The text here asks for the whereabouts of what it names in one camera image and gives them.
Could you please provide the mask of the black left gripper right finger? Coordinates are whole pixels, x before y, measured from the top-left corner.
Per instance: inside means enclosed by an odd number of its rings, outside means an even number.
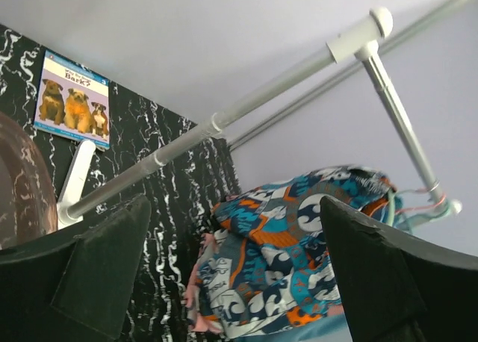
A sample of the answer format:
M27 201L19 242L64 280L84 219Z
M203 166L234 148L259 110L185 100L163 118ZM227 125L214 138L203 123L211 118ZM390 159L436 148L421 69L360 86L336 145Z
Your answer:
M332 267L354 341L476 341L477 257L320 202Z

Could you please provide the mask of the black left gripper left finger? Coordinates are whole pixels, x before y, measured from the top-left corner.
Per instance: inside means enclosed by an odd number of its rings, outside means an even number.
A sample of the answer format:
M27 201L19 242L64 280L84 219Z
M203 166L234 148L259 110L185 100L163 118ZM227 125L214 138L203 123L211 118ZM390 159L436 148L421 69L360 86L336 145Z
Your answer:
M107 214L3 249L1 340L117 340L151 212L139 194Z

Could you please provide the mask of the blue orange patterned shorts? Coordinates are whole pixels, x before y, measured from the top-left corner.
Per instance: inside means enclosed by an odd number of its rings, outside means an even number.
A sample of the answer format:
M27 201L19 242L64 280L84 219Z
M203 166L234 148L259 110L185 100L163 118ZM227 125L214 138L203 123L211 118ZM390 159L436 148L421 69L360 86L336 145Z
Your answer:
M320 203L337 199L390 223L402 202L378 170L327 167L217 204L185 292L195 332L243 341L302 341L344 322Z

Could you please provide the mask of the mint green hanger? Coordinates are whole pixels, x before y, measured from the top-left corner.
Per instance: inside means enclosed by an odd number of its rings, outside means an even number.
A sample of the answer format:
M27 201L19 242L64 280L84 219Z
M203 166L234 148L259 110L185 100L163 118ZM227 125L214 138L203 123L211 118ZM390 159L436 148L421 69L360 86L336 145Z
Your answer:
M404 212L400 212L403 208L403 200L399 193L390 188L387 192L387 217L385 223L393 228L401 230L407 234L412 234L412 225L409 217Z

